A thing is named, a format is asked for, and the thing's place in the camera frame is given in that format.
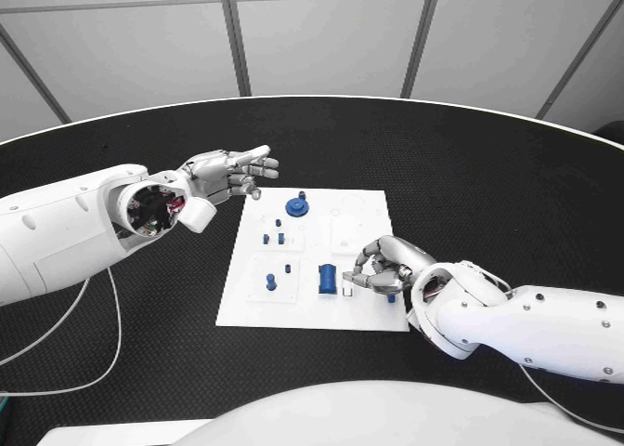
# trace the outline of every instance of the white pegboard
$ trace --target white pegboard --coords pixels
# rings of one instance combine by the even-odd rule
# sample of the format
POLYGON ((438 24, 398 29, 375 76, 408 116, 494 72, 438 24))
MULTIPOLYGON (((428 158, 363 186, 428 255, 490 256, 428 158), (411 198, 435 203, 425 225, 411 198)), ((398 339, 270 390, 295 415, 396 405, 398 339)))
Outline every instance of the white pegboard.
MULTIPOLYGON (((406 332, 404 299, 391 304, 383 295, 342 280, 366 244, 392 234, 383 191, 306 189, 310 212, 293 217, 285 203, 300 190, 261 190, 259 201, 245 200, 216 325, 406 332), (324 264, 336 266, 336 295, 319 294, 324 264)), ((373 273, 369 265, 365 273, 373 273)))

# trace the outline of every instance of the black table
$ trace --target black table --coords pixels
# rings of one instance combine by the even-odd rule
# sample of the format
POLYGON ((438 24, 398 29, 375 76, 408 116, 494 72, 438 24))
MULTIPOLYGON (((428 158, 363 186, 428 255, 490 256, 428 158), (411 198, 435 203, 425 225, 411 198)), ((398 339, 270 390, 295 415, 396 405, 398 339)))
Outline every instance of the black table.
MULTIPOLYGON (((264 186, 385 190, 395 235, 468 259, 514 286, 624 295, 624 150, 493 112, 376 98, 244 98, 121 114, 0 146, 0 197, 117 164, 174 169, 195 154, 262 144, 264 186)), ((242 199, 200 234, 177 227, 114 268, 123 354, 89 389, 16 399, 7 445, 56 426, 213 418, 336 381, 421 381, 510 400, 543 397, 490 348, 450 358, 416 333, 216 327, 242 199)), ((79 287, 0 308, 0 359, 55 323, 79 287)), ((117 344, 105 273, 48 341, 0 368, 0 389, 72 387, 117 344)), ((624 386, 533 372, 578 414, 624 427, 624 386)))

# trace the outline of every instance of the blue cylinder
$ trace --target blue cylinder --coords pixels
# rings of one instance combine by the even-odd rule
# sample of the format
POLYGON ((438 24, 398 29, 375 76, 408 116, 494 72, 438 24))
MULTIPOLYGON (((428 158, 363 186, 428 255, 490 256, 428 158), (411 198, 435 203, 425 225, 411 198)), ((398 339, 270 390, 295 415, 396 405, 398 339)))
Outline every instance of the blue cylinder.
POLYGON ((274 280, 274 275, 268 274, 268 290, 274 291, 275 290, 275 280, 274 280))
POLYGON ((319 267, 319 293, 336 295, 336 266, 329 263, 319 267))
POLYGON ((306 200, 293 198, 285 204, 285 212, 290 216, 304 216, 310 211, 310 205, 306 200))

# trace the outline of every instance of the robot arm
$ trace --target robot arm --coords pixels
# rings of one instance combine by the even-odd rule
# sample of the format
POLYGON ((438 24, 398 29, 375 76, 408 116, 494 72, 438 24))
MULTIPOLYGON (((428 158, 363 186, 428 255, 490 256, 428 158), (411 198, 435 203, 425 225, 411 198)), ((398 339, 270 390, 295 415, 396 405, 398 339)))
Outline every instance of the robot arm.
POLYGON ((202 232, 215 204, 258 199, 255 176, 278 177, 268 154, 210 151, 153 176, 123 164, 0 199, 0 306, 81 282, 177 222, 202 232))
POLYGON ((343 277, 380 294, 411 288, 418 328, 454 358, 486 344, 526 367, 624 384, 624 297, 539 286, 512 290, 470 262, 437 263, 382 237, 343 277), (376 274, 362 267, 373 256, 376 274))

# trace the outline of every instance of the round table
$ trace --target round table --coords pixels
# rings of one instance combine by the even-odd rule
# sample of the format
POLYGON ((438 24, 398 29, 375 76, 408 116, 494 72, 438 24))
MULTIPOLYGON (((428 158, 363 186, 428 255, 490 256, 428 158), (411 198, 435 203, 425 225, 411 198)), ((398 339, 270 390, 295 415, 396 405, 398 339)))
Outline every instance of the round table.
MULTIPOLYGON (((514 286, 624 295, 624 147, 448 104, 239 98, 117 114, 0 144, 0 197, 117 164, 154 173, 205 151, 262 144, 281 162, 280 179, 262 186, 385 190, 395 235, 440 261, 467 259, 514 286)), ((115 265, 115 369, 81 392, 13 401, 10 445, 35 445, 56 426, 213 418, 278 392, 339 381, 416 381, 543 400, 490 348, 458 361, 416 332, 216 327, 241 210, 236 198, 200 235, 177 227, 115 265)), ((55 323, 76 292, 0 308, 0 359, 55 323)), ((101 273, 48 341, 0 368, 0 390, 91 381, 115 344, 101 273)), ((624 386, 533 375, 572 411, 624 428, 624 386)))

